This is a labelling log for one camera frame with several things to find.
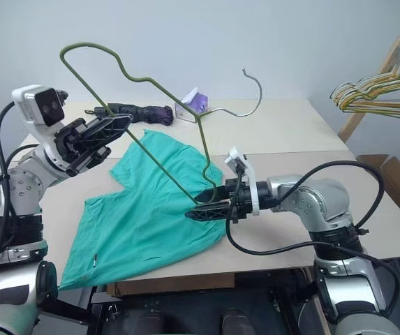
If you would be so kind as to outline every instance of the green cloth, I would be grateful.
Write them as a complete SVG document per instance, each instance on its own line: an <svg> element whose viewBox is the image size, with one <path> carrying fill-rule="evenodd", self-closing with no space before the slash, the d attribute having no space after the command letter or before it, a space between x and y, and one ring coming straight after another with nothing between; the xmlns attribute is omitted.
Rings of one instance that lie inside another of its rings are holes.
<svg viewBox="0 0 400 335"><path fill-rule="evenodd" d="M155 131L145 131L142 143L194 196L211 187L201 176L206 160L197 149ZM60 290L164 267L209 248L225 234L223 220L198 222L184 216L194 206L192 200L136 143L110 173L125 190L85 201ZM207 175L221 184L215 165Z"/></svg>

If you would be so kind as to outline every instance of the wooden stand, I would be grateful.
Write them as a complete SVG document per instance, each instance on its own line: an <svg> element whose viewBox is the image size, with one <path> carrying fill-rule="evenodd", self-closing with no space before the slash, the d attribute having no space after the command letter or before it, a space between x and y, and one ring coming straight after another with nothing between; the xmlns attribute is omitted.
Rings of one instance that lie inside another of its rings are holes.
<svg viewBox="0 0 400 335"><path fill-rule="evenodd" d="M387 55L383 66L381 66L380 73L391 71L392 67L397 61L398 46L400 46L400 37L397 38L393 46L390 48L389 54ZM348 138L355 131L356 127L358 127L364 115L364 113L354 113L348 117L346 124L343 125L338 133L339 138L341 138L344 143L347 142Z"/></svg>

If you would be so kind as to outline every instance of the purple object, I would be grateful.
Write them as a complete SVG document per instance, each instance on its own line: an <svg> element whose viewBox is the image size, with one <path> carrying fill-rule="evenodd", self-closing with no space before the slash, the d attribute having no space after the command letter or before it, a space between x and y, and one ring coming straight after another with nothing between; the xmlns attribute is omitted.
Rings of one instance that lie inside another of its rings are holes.
<svg viewBox="0 0 400 335"><path fill-rule="evenodd" d="M122 103L109 103L108 107L115 114L131 114L133 123L147 122L148 124L163 124L169 126L173 122L173 111L169 106L147 106L124 105ZM107 115L104 107L95 107L94 114L105 117Z"/></svg>
<svg viewBox="0 0 400 335"><path fill-rule="evenodd" d="M197 87L190 91L181 102L188 105L196 114L207 111L207 96L199 93ZM195 117L177 103L175 104L175 115L179 119L196 122Z"/></svg>

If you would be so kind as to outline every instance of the clothes hanger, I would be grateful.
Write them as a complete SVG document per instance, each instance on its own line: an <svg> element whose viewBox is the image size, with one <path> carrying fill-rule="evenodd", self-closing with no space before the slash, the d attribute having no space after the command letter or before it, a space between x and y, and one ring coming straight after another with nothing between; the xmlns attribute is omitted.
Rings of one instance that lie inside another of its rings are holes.
<svg viewBox="0 0 400 335"><path fill-rule="evenodd" d="M400 115L400 100L356 100L344 111L359 113L377 113L391 116Z"/></svg>
<svg viewBox="0 0 400 335"><path fill-rule="evenodd" d="M357 114L357 113L359 113L359 114L366 114L366 113L378 114L378 115L383 115L386 117L394 117L396 119L400 119L400 114L397 114L396 112L385 112L382 110L369 110L369 109L363 110L361 108L361 109L356 109L356 110L347 109L344 112L355 113L355 114Z"/></svg>
<svg viewBox="0 0 400 335"><path fill-rule="evenodd" d="M374 84L369 86L367 90L358 91L351 90L344 94L343 97L339 100L339 108L344 110L350 105L353 101L358 99L367 99L372 100L377 98L379 95L400 90L400 76L397 80L392 80L391 82L385 82L381 84Z"/></svg>
<svg viewBox="0 0 400 335"><path fill-rule="evenodd" d="M392 80L397 80L400 78L400 50L397 50L395 54L395 58L397 59L395 61L395 64L393 65L392 69L390 72L387 73L381 73L379 75L374 75L371 77L363 78L361 79L357 84L351 84L351 83L345 83L343 85L340 85L338 88L339 92L333 93L332 100L339 105L340 100L344 100L346 98L350 98L351 94L356 94L361 91L366 91L369 89L369 87L372 87L373 85L376 84L381 84L385 83L388 84Z"/></svg>
<svg viewBox="0 0 400 335"><path fill-rule="evenodd" d="M397 68L397 64L400 65L400 36L394 41L392 44L389 52L387 53L387 56L382 63L380 67L380 73L386 73L390 72L391 69L394 67ZM352 115L350 115L346 121L346 123L342 126L341 130L339 131L338 135L339 137L346 142L347 139L353 134L353 131L357 128L357 126L360 124L361 120L363 117L370 112L370 110L364 111L356 111L356 110L347 110L347 109L341 109L342 112L349 112Z"/></svg>
<svg viewBox="0 0 400 335"><path fill-rule="evenodd" d="M119 68L122 72L122 74L130 81L132 82L150 82L153 86L155 86L157 89L159 89L160 91L162 91L166 96L168 96L171 100L173 100L174 102L178 103L180 106L182 106L188 113L192 114L193 117L195 118L197 124L198 124L198 129L200 131L200 136L201 136L201 141L202 141L202 145L203 148L205 150L205 156L206 156L206 165L202 170L202 177L207 180L214 189L213 195L211 200L208 203L211 203L214 201L214 199L216 199L216 194L217 194L217 189L216 189L216 184L215 182L210 179L207 175L206 175L206 171L209 168L210 164L211 164L211 160L210 160L210 156L209 156L209 151L207 149L207 144L206 144L206 139L205 139L205 134L202 128L202 122L201 122L201 118L205 115L211 114L212 112L218 111L218 110L223 110L224 112L230 113L234 116L238 116L238 117L245 117L248 116L252 113L255 112L255 110L257 110L261 100L262 100L262 86L259 83L259 81L251 76L248 75L246 73L245 70L243 70L243 74L254 80L257 85L258 85L258 89L259 89L259 97L258 97L258 102L257 105L255 106L255 108L253 110L251 110L250 112L246 113L246 114L237 114L234 113L232 111L229 111L225 108L216 108L215 110L206 112L206 113L202 113L202 114L197 114L195 113L189 106L185 105L184 103L182 103L179 99L177 99L173 94L171 94L167 89L165 89L163 86L161 86L156 80L150 78L150 77L132 77L131 75L129 75L127 73L127 71L125 70L125 67L122 63L121 58L119 57L119 55L114 52L113 50L104 47L103 45L97 44L97 43L90 43L90 42L81 42L81 43L74 43L71 45L67 45L65 46L61 51L60 51L60 60L62 61L62 63L67 67L67 69L83 84L83 86L94 96L94 98L96 98L96 100L105 108L105 111L111 116L111 117L115 117L116 114L113 113L113 111L108 107L108 105L103 102L103 100L101 99L101 97L89 86L89 84L79 75L79 73L68 63L68 61L65 59L65 55L67 52L74 50L74 49L78 49L80 47L91 47L94 49L98 49L101 51L104 51L108 54L110 54L111 56L113 56L116 59L117 64L119 65ZM153 162L155 162L155 164L157 164L157 166L162 169L162 171L178 186L178 188L189 198L191 199L195 204L198 204L198 202L195 200L195 198L182 186L178 183L178 181L158 162L158 160L151 154L151 152L149 150L147 150L147 148L139 141L139 139L136 138L136 136L134 136L134 134L132 134L132 132L130 131L130 129L126 130L127 134L130 135L130 137L133 139L133 141L136 142L136 144L148 155L148 157L150 157L150 159L153 160Z"/></svg>

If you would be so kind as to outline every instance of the wire hanger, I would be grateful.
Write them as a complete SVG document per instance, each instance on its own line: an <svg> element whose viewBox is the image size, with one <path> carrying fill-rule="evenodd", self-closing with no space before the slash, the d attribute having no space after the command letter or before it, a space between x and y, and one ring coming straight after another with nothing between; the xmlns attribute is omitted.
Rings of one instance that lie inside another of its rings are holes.
<svg viewBox="0 0 400 335"><path fill-rule="evenodd" d="M400 99L375 100L380 95L400 90L400 44L389 72L339 85L330 98L343 112L381 114L400 119Z"/></svg>
<svg viewBox="0 0 400 335"><path fill-rule="evenodd" d="M105 108L105 111L111 116L111 117L115 117L116 114L108 107L108 105L106 103L103 102L102 98L88 85L88 83L82 78L82 76L79 75L79 73L68 63L68 61L65 59L65 55L67 52L80 48L80 47L92 47L94 49L98 49L101 51L104 51L108 54L110 54L111 56L113 56L116 59L117 64L119 65L119 68L122 72L122 74L130 81L132 82L150 82L153 86L155 86L157 89L159 89L160 91L162 91L166 96L168 96L171 100L173 100L174 102L178 103L180 106L182 106L188 113L192 114L193 117L195 118L195 120L198 123L198 129L200 131L200 135L201 135L201 141L202 141L202 145L203 148L205 150L205 156L206 156L206 165L202 170L202 177L207 180L212 187L214 188L214 192L212 195L212 198L209 202L213 202L214 199L216 199L216 194L217 194L217 189L216 189L216 184L215 182L210 179L207 175L206 175L206 171L209 168L209 166L211 165L211 160L210 160L210 156L209 156L209 150L207 149L207 144L206 144L206 139L205 139L205 134L202 128L202 123L201 123L201 118L205 115L211 114L213 112L219 111L219 110L223 110L224 112L227 112L231 115L234 115L236 117L245 117L248 116L252 113L255 112L255 110L258 109L258 106L262 100L262 85L259 83L259 81L251 76L248 75L246 73L246 71L243 69L243 74L254 80L257 85L258 85L258 90L259 90L259 95L258 95L258 102L257 105L255 106L255 108L246 113L246 114L237 114L234 113L230 110L227 110L225 108L216 108L215 110L211 110L202 114L197 114L195 113L189 106L185 105L184 103L182 103L179 99L177 99L173 94L171 94L167 89L165 89L163 86L161 86L156 80L150 78L150 77L132 77L131 75L129 75L127 73L127 71L124 68L124 65L122 63L121 58L119 57L119 55L114 52L113 50L104 47L103 45L97 44L97 43L90 43L90 42L81 42L81 43L74 43L71 45L67 45L65 46L61 51L60 51L60 60L63 62L63 64L67 67L67 69L83 84L83 86L85 86L85 88L94 96L94 98L96 98L96 100ZM158 160L151 154L151 152L139 141L139 139L136 138L136 136L134 136L134 134L132 134L132 132L130 131L130 129L126 130L127 134L130 135L130 137L136 142L136 144L142 149L144 150L144 152L148 155L148 157L150 157L150 159L153 160L153 162L155 162L155 164L157 164L157 166L162 169L162 171L167 175L167 177L169 177L177 186L178 188L189 198L191 199L195 204L198 204L198 202L195 200L195 198L182 186L178 183L178 181L158 162Z"/></svg>

